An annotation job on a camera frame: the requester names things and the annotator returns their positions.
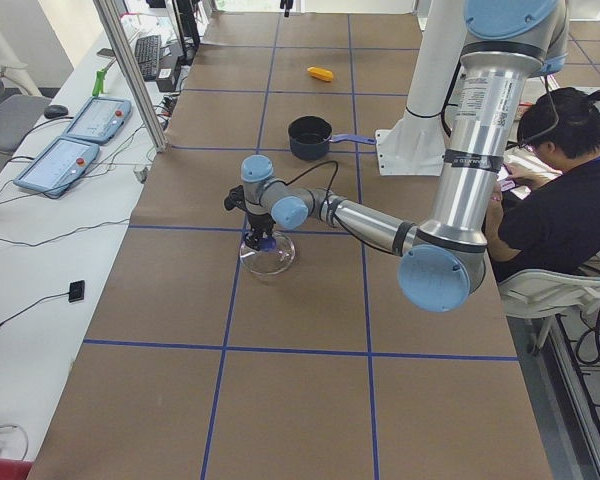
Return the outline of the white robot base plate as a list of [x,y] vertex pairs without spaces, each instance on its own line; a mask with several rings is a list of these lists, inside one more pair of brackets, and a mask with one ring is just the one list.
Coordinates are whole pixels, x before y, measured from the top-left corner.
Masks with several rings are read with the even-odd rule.
[[445,144],[440,131],[381,129],[375,132],[379,173],[383,176],[439,176]]

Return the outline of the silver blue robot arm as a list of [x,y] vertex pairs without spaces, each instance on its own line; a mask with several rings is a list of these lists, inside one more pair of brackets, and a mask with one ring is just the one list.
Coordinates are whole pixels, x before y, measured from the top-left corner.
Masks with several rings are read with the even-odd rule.
[[310,218],[398,256],[397,278],[416,306],[445,312],[482,283],[487,197],[503,165],[526,81],[559,71],[569,28],[564,1],[436,1],[432,4],[403,117],[369,139],[385,175],[435,175],[422,223],[353,202],[330,188],[298,188],[263,155],[247,157],[225,199],[246,213],[240,245],[256,275],[295,258],[289,232]]

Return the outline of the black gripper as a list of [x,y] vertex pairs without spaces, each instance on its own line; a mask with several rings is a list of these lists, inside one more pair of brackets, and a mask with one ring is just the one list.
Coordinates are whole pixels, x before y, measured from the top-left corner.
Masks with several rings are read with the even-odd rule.
[[274,249],[275,221],[270,214],[247,213],[249,231],[244,235],[244,245],[252,250]]

